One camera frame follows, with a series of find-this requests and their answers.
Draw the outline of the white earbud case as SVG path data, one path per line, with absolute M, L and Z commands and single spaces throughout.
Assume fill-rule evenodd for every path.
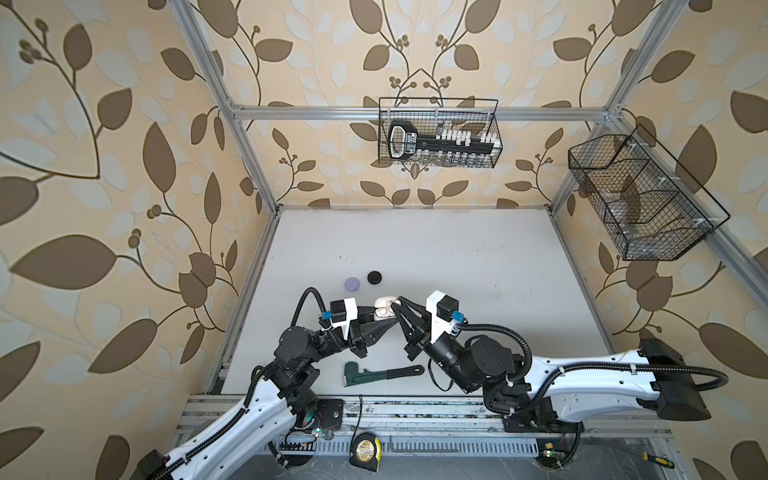
M 399 300 L 395 296 L 380 297 L 374 302 L 374 315 L 377 320 L 393 318 L 395 312 L 392 305 L 398 304 Z

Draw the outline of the purple earbud case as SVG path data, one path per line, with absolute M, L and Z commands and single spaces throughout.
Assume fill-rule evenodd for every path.
M 350 277 L 344 282 L 344 288 L 348 292 L 356 292 L 360 289 L 361 283 L 358 278 Z

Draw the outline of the black round earbud case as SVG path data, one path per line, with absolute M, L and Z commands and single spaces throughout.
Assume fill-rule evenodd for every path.
M 370 273 L 367 275 L 367 281 L 368 281 L 368 282 L 369 282 L 371 285 L 378 285 L 378 284 L 380 284 L 380 283 L 381 283 L 381 281 L 382 281 L 382 274 L 381 274 L 379 271 L 371 271 L 371 272 L 370 272 Z

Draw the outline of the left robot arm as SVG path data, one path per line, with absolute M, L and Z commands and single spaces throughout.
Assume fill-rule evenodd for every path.
M 320 371 L 315 364 L 346 350 L 360 358 L 397 322 L 394 296 L 360 306 L 353 298 L 326 305 L 307 288 L 283 331 L 274 359 L 257 366 L 245 396 L 183 445 L 149 452 L 133 479 L 226 479 L 254 454 L 288 433 L 296 420 L 316 407 L 311 390 Z

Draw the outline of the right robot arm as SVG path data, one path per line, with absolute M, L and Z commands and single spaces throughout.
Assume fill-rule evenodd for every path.
M 535 428 L 579 438 L 585 420 L 629 410 L 649 410 L 662 420 L 704 421 L 711 414 L 703 392 L 729 381 L 721 371 L 686 364 L 656 338 L 604 357 L 537 357 L 516 331 L 471 323 L 458 307 L 440 291 L 426 305 L 404 297 L 375 304 L 377 316 L 398 320 L 409 359 L 426 354 L 451 386 L 481 393 L 485 409 L 513 432 Z

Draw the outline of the green pipe wrench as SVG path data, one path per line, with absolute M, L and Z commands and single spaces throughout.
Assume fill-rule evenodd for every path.
M 361 369 L 357 362 L 350 361 L 344 366 L 343 383 L 345 387 L 352 387 L 379 381 L 416 377 L 424 374 L 425 371 L 426 369 L 422 365 L 412 365 L 382 371 L 369 371 L 367 369 Z

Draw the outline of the yellow black tape measure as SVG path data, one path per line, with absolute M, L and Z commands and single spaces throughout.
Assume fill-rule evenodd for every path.
M 356 435 L 350 445 L 349 463 L 353 467 L 377 472 L 382 458 L 379 438 L 370 432 Z

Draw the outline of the yellow black screwdriver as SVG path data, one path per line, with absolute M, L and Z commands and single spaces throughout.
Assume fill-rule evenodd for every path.
M 654 463 L 663 468 L 670 469 L 670 470 L 674 470 L 676 468 L 675 463 L 667 458 L 655 456 L 648 452 L 643 452 L 641 456 L 644 461 Z

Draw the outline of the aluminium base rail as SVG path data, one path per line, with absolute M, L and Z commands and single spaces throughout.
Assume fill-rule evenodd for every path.
M 325 455 L 346 457 L 353 430 L 373 433 L 381 442 L 385 455 L 464 456 L 464 457 L 532 457 L 544 441 L 553 439 L 556 449 L 563 451 L 573 433 L 562 433 L 544 427 L 523 427 L 521 432 L 506 432 L 499 415 L 488 413 L 479 397 L 387 397 L 363 396 L 362 420 L 358 425 L 359 398 L 342 396 L 340 413 L 332 417 L 341 425 L 331 433 L 293 433 L 288 438 L 289 455 Z M 192 395 L 174 433 L 174 446 L 223 417 L 240 400 L 236 395 Z M 641 440 L 673 438 L 671 429 L 652 412 L 634 411 L 605 414 L 583 421 L 581 439 Z

